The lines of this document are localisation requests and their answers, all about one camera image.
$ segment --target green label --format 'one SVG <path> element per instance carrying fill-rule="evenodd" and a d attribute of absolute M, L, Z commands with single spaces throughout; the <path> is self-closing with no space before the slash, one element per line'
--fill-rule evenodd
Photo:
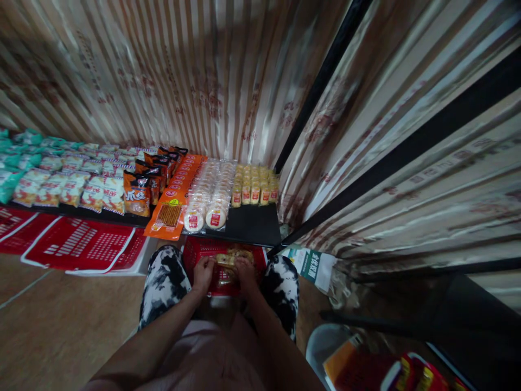
<path fill-rule="evenodd" d="M 319 270 L 320 253 L 314 250 L 310 250 L 306 254 L 304 259 L 304 265 L 302 266 L 302 276 L 307 280 L 315 283 L 316 272 Z"/>

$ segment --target pink shirt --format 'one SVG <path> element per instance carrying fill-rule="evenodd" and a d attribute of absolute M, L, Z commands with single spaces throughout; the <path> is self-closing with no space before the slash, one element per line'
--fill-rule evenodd
<path fill-rule="evenodd" d="M 192 320 L 155 378 L 137 390 L 272 389 L 265 364 L 257 335 L 241 315 L 227 333 L 214 323 Z M 94 380 L 82 389 L 120 390 L 109 380 Z"/>

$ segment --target hand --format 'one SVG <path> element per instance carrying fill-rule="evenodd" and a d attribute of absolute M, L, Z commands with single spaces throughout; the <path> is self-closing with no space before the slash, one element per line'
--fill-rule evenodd
<path fill-rule="evenodd" d="M 248 299 L 253 292 L 259 289 L 255 279 L 255 266 L 247 258 L 238 257 L 235 259 L 235 268 L 239 276 L 240 288 Z"/>
<path fill-rule="evenodd" d="M 217 260 L 210 257 L 202 257 L 194 268 L 193 291 L 201 294 L 201 297 L 208 293 L 208 288 L 212 282 L 213 267 Z"/>

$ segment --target wooden floor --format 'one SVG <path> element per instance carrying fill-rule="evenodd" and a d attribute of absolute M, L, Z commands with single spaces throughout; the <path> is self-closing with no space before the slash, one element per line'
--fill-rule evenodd
<path fill-rule="evenodd" d="M 82 278 L 0 255 L 0 389 L 78 389 L 135 331 L 145 277 Z M 301 278 L 305 352 L 326 296 Z"/>

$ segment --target black rod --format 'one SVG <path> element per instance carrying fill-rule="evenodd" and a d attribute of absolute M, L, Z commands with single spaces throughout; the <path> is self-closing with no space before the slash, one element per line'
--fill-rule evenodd
<path fill-rule="evenodd" d="M 295 125 L 293 125 L 293 129 L 291 130 L 291 133 L 282 148 L 281 154 L 278 157 L 277 163 L 275 164 L 276 174 L 282 171 L 289 154 L 300 137 L 300 133 L 302 133 L 302 130 L 306 126 L 311 113 L 315 109 L 322 93 L 326 89 L 331 76 L 335 72 L 336 66 L 344 55 L 347 46 L 353 39 L 354 33 L 356 33 L 358 26 L 360 26 L 371 2 L 372 0 L 353 0 L 351 6 L 347 10 L 346 16 L 344 17 L 336 37 L 327 52 L 326 58 L 320 67 L 319 73 L 309 90 L 309 94 L 302 105 L 302 109 L 295 120 Z"/>
<path fill-rule="evenodd" d="M 504 272 L 506 270 L 521 269 L 521 258 L 509 258 L 505 260 L 486 261 L 477 263 L 465 263 L 461 265 L 422 268 L 405 270 L 403 272 L 378 273 L 371 275 L 360 275 L 353 278 L 353 282 L 364 284 L 373 282 L 401 281 L 409 278 L 423 279 L 437 277 L 446 274 L 476 274 Z"/>
<path fill-rule="evenodd" d="M 344 207 L 421 156 L 434 145 L 488 110 L 521 86 L 521 48 L 504 58 L 481 79 L 423 124 L 395 149 L 358 178 L 351 186 L 318 210 L 295 231 L 270 250 L 274 256 L 315 229 Z"/>

